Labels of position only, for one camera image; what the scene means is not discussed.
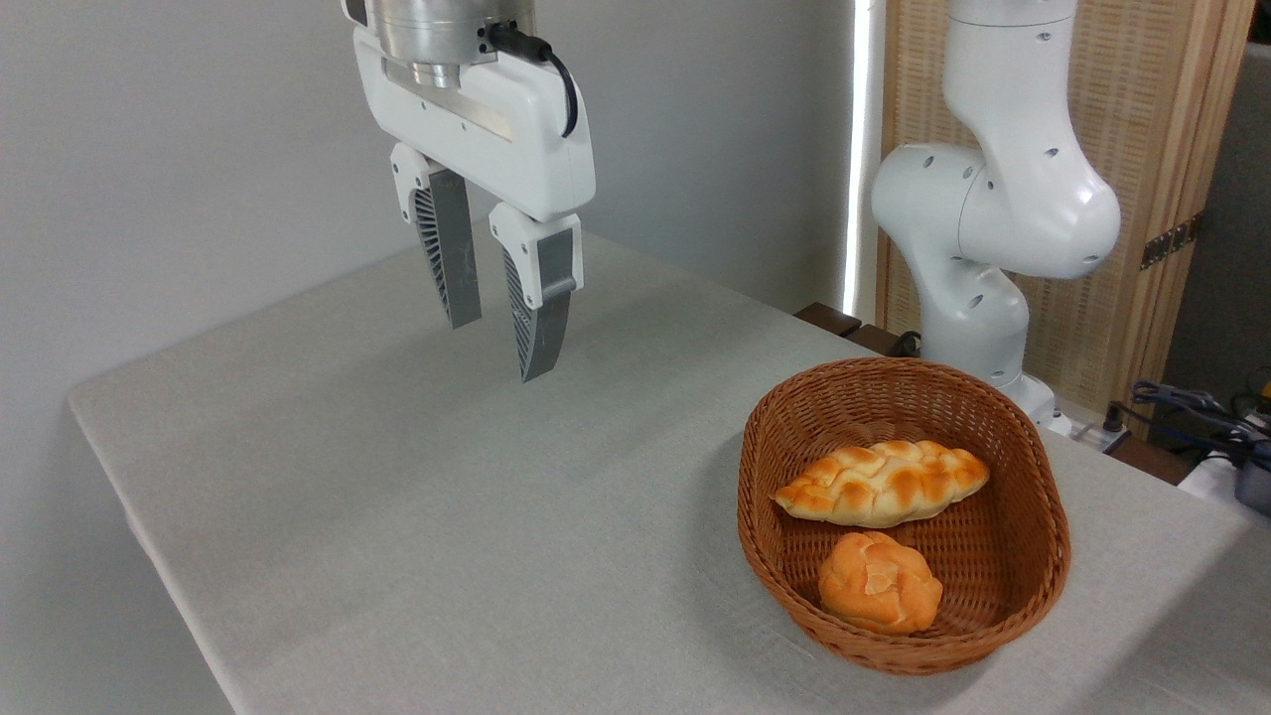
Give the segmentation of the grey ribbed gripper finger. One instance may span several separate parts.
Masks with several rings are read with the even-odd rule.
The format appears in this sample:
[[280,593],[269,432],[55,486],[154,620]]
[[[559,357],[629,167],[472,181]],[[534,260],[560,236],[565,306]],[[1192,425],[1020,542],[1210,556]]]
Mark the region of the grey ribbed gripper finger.
[[480,320],[466,182],[398,142],[390,155],[400,217],[417,232],[452,329]]
[[513,340],[522,384],[553,370],[566,338],[573,291],[583,284],[581,222],[576,215],[539,222],[511,204],[494,204],[491,231],[502,244]]

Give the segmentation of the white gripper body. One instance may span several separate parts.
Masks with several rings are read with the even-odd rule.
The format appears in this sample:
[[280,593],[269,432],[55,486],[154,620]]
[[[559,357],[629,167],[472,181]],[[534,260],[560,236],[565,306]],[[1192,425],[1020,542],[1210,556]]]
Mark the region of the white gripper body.
[[538,221],[572,215],[596,194],[586,109],[562,137],[566,94],[555,69],[496,55],[460,70],[459,88],[419,84],[355,28],[355,60],[369,110],[386,135],[458,171]]

